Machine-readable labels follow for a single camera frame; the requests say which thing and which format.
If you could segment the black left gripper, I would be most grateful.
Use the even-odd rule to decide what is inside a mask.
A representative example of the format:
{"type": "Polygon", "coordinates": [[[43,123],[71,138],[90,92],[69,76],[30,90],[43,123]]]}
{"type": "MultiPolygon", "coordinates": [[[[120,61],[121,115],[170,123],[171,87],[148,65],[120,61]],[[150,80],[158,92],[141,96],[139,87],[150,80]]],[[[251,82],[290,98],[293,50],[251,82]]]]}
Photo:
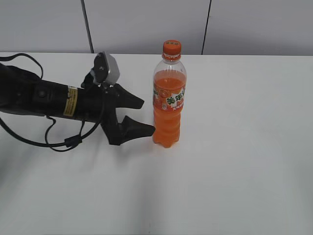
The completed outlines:
{"type": "Polygon", "coordinates": [[[82,108],[82,122],[93,122],[94,126],[81,138],[90,136],[98,126],[106,134],[109,144],[121,145],[125,142],[151,137],[155,127],[125,116],[121,123],[116,116],[116,108],[141,109],[144,100],[125,90],[120,84],[98,83],[89,72],[81,84],[77,108],[82,108]]]}

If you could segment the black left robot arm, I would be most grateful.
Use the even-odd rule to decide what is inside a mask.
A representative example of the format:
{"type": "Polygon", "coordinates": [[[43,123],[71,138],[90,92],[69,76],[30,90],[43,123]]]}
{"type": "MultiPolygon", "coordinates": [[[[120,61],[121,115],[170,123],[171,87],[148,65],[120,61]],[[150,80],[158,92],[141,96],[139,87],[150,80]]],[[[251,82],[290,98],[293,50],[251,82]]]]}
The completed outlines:
{"type": "Polygon", "coordinates": [[[0,66],[0,110],[29,116],[50,116],[100,125],[109,144],[150,137],[151,125],[125,116],[121,123],[117,108],[141,109],[144,100],[119,84],[88,84],[84,89],[42,80],[38,75],[15,66],[0,66]]]}

